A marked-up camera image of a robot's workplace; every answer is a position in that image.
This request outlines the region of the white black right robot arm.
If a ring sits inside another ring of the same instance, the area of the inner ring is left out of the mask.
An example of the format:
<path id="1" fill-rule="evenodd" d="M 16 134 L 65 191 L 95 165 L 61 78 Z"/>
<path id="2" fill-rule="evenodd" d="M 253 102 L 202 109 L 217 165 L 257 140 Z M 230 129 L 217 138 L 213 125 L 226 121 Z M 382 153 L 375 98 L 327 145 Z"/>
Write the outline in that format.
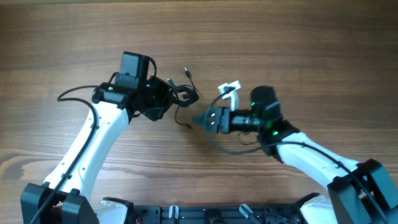
<path id="1" fill-rule="evenodd" d="M 220 87 L 217 99 L 229 107 L 208 109 L 194 117 L 205 134 L 257 133 L 259 146 L 279 162 L 294 167 L 322 187 L 329 196 L 312 194 L 298 206 L 304 223 L 397 223 L 397 187 L 385 167 L 374 159 L 358 162 L 340 156 L 312 141 L 284 119 L 271 86 L 251 92 L 251 109 L 238 109 L 236 88 Z"/>

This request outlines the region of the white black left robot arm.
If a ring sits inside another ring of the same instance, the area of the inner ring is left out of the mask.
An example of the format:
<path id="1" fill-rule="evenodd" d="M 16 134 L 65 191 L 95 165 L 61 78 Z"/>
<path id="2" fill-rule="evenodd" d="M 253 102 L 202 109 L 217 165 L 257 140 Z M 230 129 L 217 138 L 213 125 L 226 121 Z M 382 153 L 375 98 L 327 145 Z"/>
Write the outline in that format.
<path id="1" fill-rule="evenodd" d="M 133 118 L 161 119 L 173 103 L 170 86 L 149 77 L 153 58 L 124 52 L 119 71 L 94 86 L 86 121 L 71 147 L 42 184 L 21 194 L 24 223 L 135 223 L 134 204 L 105 198 L 90 202 L 95 180 L 110 149 Z"/>

